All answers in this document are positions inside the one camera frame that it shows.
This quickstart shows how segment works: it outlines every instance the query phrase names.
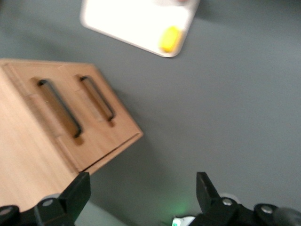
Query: metal handle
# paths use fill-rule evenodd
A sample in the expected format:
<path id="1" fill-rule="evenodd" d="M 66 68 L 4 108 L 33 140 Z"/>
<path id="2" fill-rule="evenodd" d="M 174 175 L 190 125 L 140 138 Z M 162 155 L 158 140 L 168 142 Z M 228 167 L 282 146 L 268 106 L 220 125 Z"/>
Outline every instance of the metal handle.
<path id="1" fill-rule="evenodd" d="M 115 117 L 115 112 L 113 108 L 110 106 L 109 102 L 103 96 L 93 79 L 88 76 L 81 76 L 79 79 L 85 85 L 87 91 L 90 96 L 95 100 L 98 106 L 103 110 L 105 115 L 107 116 L 107 121 L 111 121 Z"/>
<path id="2" fill-rule="evenodd" d="M 62 123 L 66 126 L 67 130 L 70 131 L 74 138 L 79 137 L 82 133 L 82 127 L 57 91 L 54 84 L 52 84 L 52 82 L 48 79 L 42 79 L 38 81 L 38 86 L 45 87 L 43 89 L 44 94 L 53 106 L 55 113 L 61 118 Z"/>

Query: gray table surface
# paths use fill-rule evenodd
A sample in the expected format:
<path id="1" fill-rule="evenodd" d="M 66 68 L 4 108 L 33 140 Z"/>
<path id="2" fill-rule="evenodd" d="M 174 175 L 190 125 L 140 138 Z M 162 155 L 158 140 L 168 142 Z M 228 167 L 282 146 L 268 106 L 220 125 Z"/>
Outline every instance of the gray table surface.
<path id="1" fill-rule="evenodd" d="M 2 0 L 0 57 L 94 63 L 144 131 L 92 176 L 92 203 L 170 225 L 200 211 L 206 171 L 248 208 L 301 210 L 301 1 L 201 0 L 172 59 L 84 28 L 80 5 Z"/>

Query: yellow object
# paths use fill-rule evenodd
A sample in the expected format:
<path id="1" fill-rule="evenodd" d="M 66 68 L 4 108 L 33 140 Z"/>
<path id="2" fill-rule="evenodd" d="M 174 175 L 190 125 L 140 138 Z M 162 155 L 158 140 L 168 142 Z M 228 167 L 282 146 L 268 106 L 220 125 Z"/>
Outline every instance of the yellow object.
<path id="1" fill-rule="evenodd" d="M 173 52 L 177 47 L 181 39 L 181 31 L 176 26 L 171 26 L 163 33 L 159 46 L 166 53 Z"/>

